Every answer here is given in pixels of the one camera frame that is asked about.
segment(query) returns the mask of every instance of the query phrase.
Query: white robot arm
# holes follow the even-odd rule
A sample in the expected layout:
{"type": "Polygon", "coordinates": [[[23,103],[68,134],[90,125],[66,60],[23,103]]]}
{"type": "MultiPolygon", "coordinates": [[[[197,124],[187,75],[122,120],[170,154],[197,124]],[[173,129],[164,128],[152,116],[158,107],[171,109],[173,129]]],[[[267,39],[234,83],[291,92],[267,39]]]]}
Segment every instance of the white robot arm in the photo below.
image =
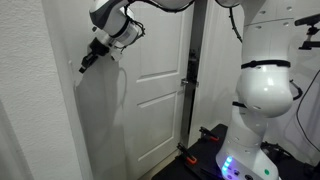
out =
{"type": "MultiPolygon", "coordinates": [[[[133,20],[128,6],[149,3],[167,12],[179,12],[194,0],[96,0],[90,9],[96,38],[82,62],[84,72],[98,55],[120,42],[133,44],[143,26],[133,20]]],[[[224,144],[216,156],[224,179],[279,180],[277,167],[261,151],[268,118],[286,113],[293,101],[289,88],[288,48],[294,27],[295,0],[216,0],[224,8],[241,5],[245,13],[242,73],[224,144]]]]}
{"type": "Polygon", "coordinates": [[[133,20],[133,13],[128,9],[130,4],[137,1],[172,13],[183,11],[194,2],[194,0],[95,0],[90,9],[90,17],[96,26],[94,28],[96,38],[90,44],[92,52],[83,58],[79,70],[81,73],[98,59],[98,55],[104,56],[110,48],[114,48],[116,42],[127,47],[144,35],[142,23],[133,20]]]}

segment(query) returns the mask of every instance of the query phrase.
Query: white wall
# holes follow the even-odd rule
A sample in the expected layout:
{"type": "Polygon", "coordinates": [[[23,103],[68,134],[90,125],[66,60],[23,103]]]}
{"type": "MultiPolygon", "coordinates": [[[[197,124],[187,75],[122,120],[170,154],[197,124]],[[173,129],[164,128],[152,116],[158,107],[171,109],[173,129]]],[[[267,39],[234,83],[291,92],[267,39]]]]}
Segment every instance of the white wall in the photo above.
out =
{"type": "Polygon", "coordinates": [[[70,101],[63,97],[41,1],[0,1],[0,11],[0,109],[21,147],[19,161],[24,156],[24,171],[31,172],[25,173],[35,180],[86,179],[76,151],[85,147],[74,141],[81,137],[70,127],[70,101]]]}
{"type": "MultiPolygon", "coordinates": [[[[200,87],[196,93],[193,125],[190,143],[199,137],[201,125],[213,128],[219,123],[228,125],[231,118],[232,96],[240,75],[241,44],[231,30],[229,12],[209,2],[201,65],[199,73],[200,87]]],[[[296,1],[297,19],[319,13],[320,1],[296,1]]],[[[243,10],[235,9],[235,19],[242,32],[243,10]]],[[[296,27],[292,36],[290,60],[291,78],[306,90],[313,76],[320,69],[320,49],[299,51],[298,47],[306,39],[307,27],[296,27]]],[[[301,121],[309,138],[320,147],[319,79],[307,95],[301,107],[301,121]]],[[[266,140],[280,143],[285,149],[301,161],[316,164],[319,153],[306,142],[294,117],[298,102],[285,115],[270,120],[266,140]]]]}
{"type": "MultiPolygon", "coordinates": [[[[93,25],[89,19],[91,3],[92,0],[43,0],[58,70],[69,74],[59,72],[59,75],[62,80],[71,76],[62,84],[63,87],[71,86],[76,94],[77,104],[72,107],[78,108],[81,118],[93,179],[125,180],[121,106],[125,93],[123,85],[126,84],[123,82],[126,79],[124,71],[121,68],[119,71],[119,64],[105,57],[84,76],[78,72],[82,58],[87,55],[87,45],[93,39],[93,25]]],[[[73,99],[72,93],[69,92],[66,99],[73,99]]],[[[77,125],[72,124],[74,131],[81,129],[77,125]]]]}

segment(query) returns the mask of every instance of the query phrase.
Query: black cable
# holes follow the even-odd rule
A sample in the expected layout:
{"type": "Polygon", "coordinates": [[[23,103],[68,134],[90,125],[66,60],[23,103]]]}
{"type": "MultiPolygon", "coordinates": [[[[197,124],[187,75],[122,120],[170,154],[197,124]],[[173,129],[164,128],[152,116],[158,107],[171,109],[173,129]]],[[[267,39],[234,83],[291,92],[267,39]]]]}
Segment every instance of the black cable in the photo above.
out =
{"type": "Polygon", "coordinates": [[[239,41],[242,43],[242,38],[241,38],[241,35],[239,34],[239,31],[237,29],[237,26],[234,22],[234,17],[233,17],[233,10],[232,10],[233,7],[230,7],[229,8],[229,12],[230,12],[230,16],[229,18],[231,19],[231,24],[232,24],[232,30],[236,33],[237,35],[237,38],[239,39],[239,41]]]}
{"type": "Polygon", "coordinates": [[[182,11],[186,10],[189,6],[191,6],[194,3],[195,0],[190,1],[187,5],[185,5],[184,7],[181,7],[180,9],[168,9],[168,8],[162,7],[161,5],[159,5],[153,1],[150,1],[150,0],[133,0],[132,2],[134,2],[134,1],[141,1],[144,3],[150,4],[150,5],[152,5],[156,8],[159,8],[165,12],[178,13],[178,12],[182,12],[182,11]]]}
{"type": "Polygon", "coordinates": [[[315,75],[314,78],[312,79],[312,81],[311,81],[311,83],[310,83],[310,85],[309,85],[306,93],[304,93],[304,95],[302,96],[301,101],[300,101],[299,106],[298,106],[297,111],[296,111],[297,121],[298,121],[298,124],[299,124],[299,126],[300,126],[300,128],[301,128],[301,130],[302,130],[302,132],[303,132],[303,134],[304,134],[304,136],[305,136],[305,138],[308,140],[308,142],[309,142],[318,152],[320,152],[320,149],[311,142],[311,140],[309,139],[309,137],[307,136],[305,130],[303,129],[303,127],[302,127],[302,125],[301,125],[301,122],[300,122],[300,119],[299,119],[299,111],[300,111],[300,107],[301,107],[301,104],[302,104],[304,98],[305,98],[306,95],[308,94],[311,86],[313,85],[314,81],[317,79],[319,73],[320,73],[320,70],[316,73],[316,75],[315,75]]]}

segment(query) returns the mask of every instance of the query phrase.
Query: white door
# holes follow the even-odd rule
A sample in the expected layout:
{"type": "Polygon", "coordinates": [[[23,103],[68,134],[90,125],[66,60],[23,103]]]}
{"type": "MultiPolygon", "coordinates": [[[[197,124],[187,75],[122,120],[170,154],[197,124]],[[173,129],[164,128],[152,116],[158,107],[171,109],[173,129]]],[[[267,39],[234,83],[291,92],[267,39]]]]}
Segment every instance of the white door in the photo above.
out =
{"type": "Polygon", "coordinates": [[[193,7],[177,14],[136,3],[146,36],[124,51],[127,76],[124,137],[128,179],[137,179],[171,154],[180,140],[193,7]]]}

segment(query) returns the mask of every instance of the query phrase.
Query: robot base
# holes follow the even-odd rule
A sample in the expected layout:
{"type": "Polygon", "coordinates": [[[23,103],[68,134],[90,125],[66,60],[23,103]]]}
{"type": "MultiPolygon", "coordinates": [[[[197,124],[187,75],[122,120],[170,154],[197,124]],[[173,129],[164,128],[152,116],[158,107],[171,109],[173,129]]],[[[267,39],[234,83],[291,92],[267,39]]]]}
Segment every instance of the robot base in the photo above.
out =
{"type": "Polygon", "coordinates": [[[216,156],[225,180],[279,180],[278,169],[260,148],[240,146],[230,137],[216,156]]]}

